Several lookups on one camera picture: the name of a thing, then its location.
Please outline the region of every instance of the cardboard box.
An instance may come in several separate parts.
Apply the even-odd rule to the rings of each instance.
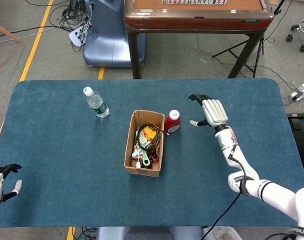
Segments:
[[[163,142],[164,135],[161,132],[160,134],[160,142],[158,145],[158,162],[152,163],[152,168],[136,168],[137,161],[132,160],[132,151],[133,144],[135,140],[136,131],[144,124],[154,124],[158,126],[160,129],[164,130],[164,114],[155,112],[155,111],[147,111],[147,110],[136,110],[132,113],[130,126],[127,135],[126,149],[125,149],[125,157],[124,157],[124,167],[130,174],[140,174],[150,177],[158,177],[160,174],[161,166],[162,166],[162,156],[163,156]]]

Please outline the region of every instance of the bottle cap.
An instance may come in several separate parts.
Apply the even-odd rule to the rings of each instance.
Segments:
[[[180,117],[180,113],[178,110],[171,110],[169,113],[170,119],[172,119],[173,121],[178,120]]]
[[[93,90],[92,88],[90,88],[89,86],[85,87],[83,89],[83,93],[86,95],[86,96],[91,96],[93,94]]]

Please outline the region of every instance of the table leg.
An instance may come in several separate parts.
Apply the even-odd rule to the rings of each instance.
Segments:
[[[139,50],[138,50],[138,39],[135,32],[128,32],[128,47],[130,50],[132,74],[134,79],[140,79],[140,66],[139,66]]]
[[[240,56],[236,60],[230,74],[228,75],[228,78],[234,79],[238,76],[242,67],[244,66],[244,64],[246,64],[250,54],[253,52],[254,48],[260,41],[262,35],[263,35],[263,32],[254,33],[254,34],[250,35],[250,38],[248,39],[247,43],[245,44]]]

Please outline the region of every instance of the red bottle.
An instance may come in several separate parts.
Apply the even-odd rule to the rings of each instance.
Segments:
[[[181,124],[180,113],[178,110],[171,110],[164,124],[164,131],[173,133],[179,129]]]

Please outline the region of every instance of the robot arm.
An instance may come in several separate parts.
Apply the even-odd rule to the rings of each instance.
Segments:
[[[15,197],[19,194],[21,186],[22,186],[22,180],[18,180],[15,184],[14,189],[6,194],[3,194],[3,185],[6,177],[10,172],[17,173],[18,169],[21,169],[22,167],[18,164],[10,164],[3,167],[0,167],[0,204],[1,202],[5,202],[9,200],[10,198]]]
[[[229,187],[234,192],[256,197],[294,219],[298,227],[291,228],[289,234],[297,235],[297,240],[304,240],[304,188],[294,193],[269,180],[260,179],[243,155],[234,131],[226,125],[228,117],[221,102],[207,95],[197,94],[191,95],[189,99],[197,100],[205,115],[205,120],[191,120],[190,123],[196,127],[213,127],[227,164],[240,169],[228,176]]]

